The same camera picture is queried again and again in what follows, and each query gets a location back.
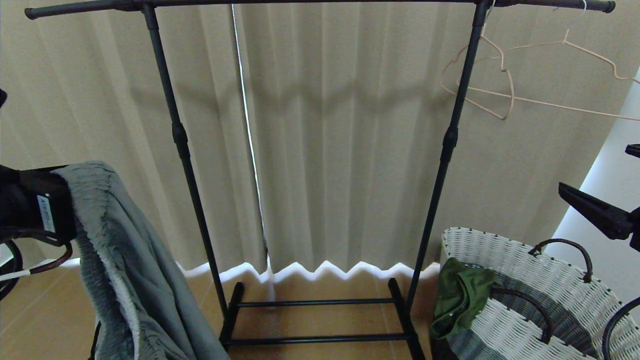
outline black metal garment rack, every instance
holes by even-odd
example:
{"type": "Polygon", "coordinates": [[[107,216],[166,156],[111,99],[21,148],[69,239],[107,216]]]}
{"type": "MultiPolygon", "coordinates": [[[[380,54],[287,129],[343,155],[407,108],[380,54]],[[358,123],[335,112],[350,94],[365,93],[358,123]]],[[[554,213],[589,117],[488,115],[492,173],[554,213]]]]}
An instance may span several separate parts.
{"type": "MultiPolygon", "coordinates": [[[[381,0],[364,0],[363,2],[373,2],[381,0]]],[[[440,195],[442,193],[442,187],[444,185],[445,176],[447,174],[447,168],[451,161],[453,149],[458,141],[458,122],[460,121],[460,115],[462,113],[462,107],[465,102],[465,96],[467,94],[467,88],[469,86],[469,80],[471,78],[471,72],[474,66],[476,58],[476,51],[478,43],[480,41],[480,35],[482,27],[484,26],[484,20],[486,18],[487,11],[492,7],[505,7],[516,4],[528,4],[539,6],[553,6],[561,8],[575,8],[583,9],[586,6],[587,10],[594,10],[604,13],[610,13],[614,10],[616,4],[614,1],[599,1],[599,0],[407,0],[405,2],[420,2],[420,3],[434,3],[434,2],[446,2],[446,3],[473,3],[476,6],[476,12],[472,23],[471,37],[467,49],[467,55],[465,58],[462,75],[460,78],[460,85],[458,87],[458,93],[454,103],[453,112],[451,115],[451,123],[447,129],[442,142],[442,153],[440,155],[440,166],[438,168],[438,174],[436,175],[435,185],[433,193],[431,195],[431,202],[429,203],[429,211],[427,219],[424,224],[424,231],[422,239],[420,241],[420,247],[418,250],[418,256],[416,259],[415,268],[413,270],[413,277],[409,293],[406,300],[403,298],[400,288],[395,279],[390,279],[388,287],[391,292],[390,298],[384,299],[344,299],[344,300],[301,300],[301,301],[274,301],[274,302],[242,302],[242,296],[244,293],[244,285],[241,282],[236,284],[234,292],[231,296],[231,301],[228,304],[225,300],[225,294],[220,281],[220,275],[218,273],[218,266],[216,264],[216,257],[213,253],[211,246],[211,239],[207,230],[207,222],[204,217],[204,211],[202,209],[202,202],[200,200],[200,194],[198,186],[196,184],[195,175],[193,173],[193,166],[191,164],[191,155],[189,154],[189,147],[187,145],[187,133],[180,121],[178,115],[178,108],[175,103],[175,96],[173,94],[173,88],[171,85],[171,78],[169,76],[169,70],[166,65],[166,59],[164,57],[164,51],[162,47],[162,41],[160,38],[160,31],[158,21],[156,18],[156,7],[161,6],[188,6],[188,5],[205,5],[205,4],[257,4],[257,3],[349,3],[358,2],[357,0],[98,0],[88,1],[83,3],[71,3],[57,6],[46,6],[42,8],[27,8],[24,13],[29,19],[37,19],[39,17],[48,17],[54,15],[63,15],[68,13],[81,13],[92,12],[98,10],[120,10],[125,12],[142,12],[147,22],[147,28],[151,36],[151,42],[153,44],[154,52],[156,55],[156,62],[160,73],[160,79],[164,90],[164,96],[166,97],[167,106],[169,107],[169,114],[172,121],[172,133],[173,140],[177,146],[180,159],[182,160],[182,166],[184,167],[184,174],[189,186],[189,192],[191,194],[191,200],[193,201],[193,207],[195,209],[196,217],[198,220],[198,226],[202,234],[202,240],[204,248],[211,267],[211,274],[213,275],[214,286],[216,293],[218,294],[218,300],[220,302],[220,309],[223,314],[224,322],[222,330],[220,332],[220,341],[225,348],[230,346],[240,345],[276,345],[276,344],[293,344],[293,343],[335,343],[335,342],[349,342],[349,341],[394,341],[405,340],[409,347],[413,360],[424,360],[424,353],[420,347],[418,341],[418,335],[413,328],[413,324],[410,318],[410,311],[415,297],[415,291],[418,285],[418,279],[420,276],[420,270],[424,263],[424,257],[429,245],[429,237],[433,229],[433,222],[435,220],[438,203],[440,201],[440,195]],[[370,335],[340,335],[340,336],[300,336],[290,338],[259,338],[259,339],[234,339],[232,338],[234,326],[236,324],[236,318],[238,311],[241,307],[274,307],[274,306],[318,306],[318,305],[338,305],[338,304],[394,304],[396,306],[397,315],[402,325],[402,332],[396,334],[370,334],[370,335]]]]}

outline light under curtain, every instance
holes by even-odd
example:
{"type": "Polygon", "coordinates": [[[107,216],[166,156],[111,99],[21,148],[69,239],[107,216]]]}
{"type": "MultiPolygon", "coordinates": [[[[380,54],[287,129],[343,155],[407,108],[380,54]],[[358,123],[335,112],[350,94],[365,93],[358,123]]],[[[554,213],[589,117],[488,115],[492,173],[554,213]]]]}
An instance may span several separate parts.
{"type": "MultiPolygon", "coordinates": [[[[271,266],[328,260],[415,264],[453,96],[439,77],[468,42],[473,6],[438,3],[248,4],[235,7],[248,118],[271,266]]],[[[561,40],[579,10],[493,11],[486,36],[503,48],[561,40]]],[[[640,64],[640,6],[587,13],[570,40],[640,64]]],[[[479,57],[489,54],[481,45],[479,57]]],[[[445,82],[455,88],[460,66],[445,82]]],[[[518,96],[617,113],[630,83],[606,63],[559,46],[515,51],[518,96]]],[[[508,92],[499,63],[471,85],[508,92]]],[[[470,96],[504,113],[502,98],[470,96]]],[[[439,232],[466,226],[526,243],[552,236],[566,211],[557,182],[580,183],[612,119],[516,102],[501,121],[467,103],[425,265],[439,232]]]]}
{"type": "MultiPolygon", "coordinates": [[[[31,21],[3,1],[0,87],[3,165],[103,160],[184,268],[206,262],[144,16],[95,12],[31,21]]],[[[205,215],[224,271],[266,269],[237,47],[229,6],[158,9],[180,116],[205,215]]],[[[56,249],[21,240],[28,262],[56,249]]]]}

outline gray fleece cloth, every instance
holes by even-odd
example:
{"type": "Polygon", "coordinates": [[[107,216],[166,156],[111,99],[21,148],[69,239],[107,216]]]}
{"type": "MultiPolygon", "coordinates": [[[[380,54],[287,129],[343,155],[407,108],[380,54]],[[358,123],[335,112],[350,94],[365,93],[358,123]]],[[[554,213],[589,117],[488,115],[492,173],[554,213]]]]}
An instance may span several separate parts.
{"type": "Polygon", "coordinates": [[[55,173],[71,190],[84,287],[102,323],[96,359],[228,360],[115,171],[89,161],[55,173]]]}

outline basket handle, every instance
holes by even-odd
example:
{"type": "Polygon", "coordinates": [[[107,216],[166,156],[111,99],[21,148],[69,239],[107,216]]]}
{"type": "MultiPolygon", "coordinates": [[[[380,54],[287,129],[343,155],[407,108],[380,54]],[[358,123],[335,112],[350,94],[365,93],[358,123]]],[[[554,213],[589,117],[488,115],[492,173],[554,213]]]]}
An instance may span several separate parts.
{"type": "Polygon", "coordinates": [[[540,338],[540,341],[542,341],[545,344],[549,344],[549,341],[551,341],[551,337],[554,335],[554,329],[555,329],[554,324],[551,322],[551,316],[549,316],[549,313],[547,312],[547,310],[545,310],[545,308],[542,307],[542,305],[536,299],[532,298],[529,294],[526,294],[517,290],[504,289],[504,288],[491,288],[490,295],[493,296],[496,294],[512,295],[515,297],[519,297],[521,299],[528,301],[531,305],[533,305],[533,307],[535,307],[536,310],[538,310],[542,314],[542,317],[545,319],[545,323],[547,323],[547,328],[542,330],[542,337],[540,338]]]}
{"type": "Polygon", "coordinates": [[[613,328],[616,327],[618,322],[622,320],[625,315],[629,314],[629,312],[638,305],[640,305],[640,297],[621,307],[620,310],[613,314],[609,323],[607,323],[607,327],[605,327],[604,334],[602,335],[602,354],[604,355],[604,360],[611,360],[611,349],[609,344],[611,342],[611,333],[613,332],[613,328]]]}
{"type": "Polygon", "coordinates": [[[576,249],[580,250],[580,252],[582,253],[582,256],[584,257],[584,262],[587,264],[587,272],[584,273],[584,277],[582,277],[582,280],[584,282],[591,282],[591,276],[593,275],[593,265],[591,264],[591,257],[589,256],[589,253],[587,253],[587,250],[585,250],[584,247],[582,247],[582,245],[574,242],[574,241],[570,241],[570,240],[566,240],[566,239],[549,239],[549,240],[545,240],[539,244],[537,244],[533,249],[531,249],[531,251],[529,251],[529,255],[533,255],[536,256],[538,254],[542,253],[542,247],[545,245],[548,245],[550,243],[565,243],[568,245],[571,245],[572,247],[575,247],[576,249]]]}

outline beige curtain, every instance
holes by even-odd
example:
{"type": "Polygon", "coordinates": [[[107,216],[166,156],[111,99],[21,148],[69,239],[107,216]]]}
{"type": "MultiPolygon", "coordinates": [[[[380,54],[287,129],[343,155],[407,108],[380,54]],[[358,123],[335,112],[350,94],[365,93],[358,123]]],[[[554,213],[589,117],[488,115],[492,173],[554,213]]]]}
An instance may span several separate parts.
{"type": "MultiPolygon", "coordinates": [[[[343,270],[359,261],[413,266],[453,96],[441,71],[468,42],[470,4],[367,3],[236,6],[248,117],[274,270],[293,261],[343,270]]],[[[561,40],[580,10],[493,11],[486,35],[503,48],[561,40]]],[[[570,40],[640,63],[640,6],[589,12],[570,40]]],[[[486,44],[479,56],[488,54],[486,44]]],[[[455,86],[461,63],[446,77],[455,86]]],[[[630,83],[601,61],[555,46],[508,54],[516,93],[617,113],[630,83]]],[[[472,86],[508,91],[495,62],[472,86]]],[[[501,98],[470,94],[504,112],[501,98]]],[[[612,120],[517,102],[498,120],[467,104],[440,202],[439,233],[467,226],[534,243],[552,235],[566,205],[557,182],[579,184],[612,120]]]]}
{"type": "MultiPolygon", "coordinates": [[[[3,1],[1,163],[25,169],[98,159],[120,174],[184,268],[206,262],[144,16],[118,11],[28,20],[3,1]]],[[[262,271],[257,189],[229,6],[159,9],[220,270],[262,271]]],[[[57,254],[24,240],[30,262],[57,254]]]]}

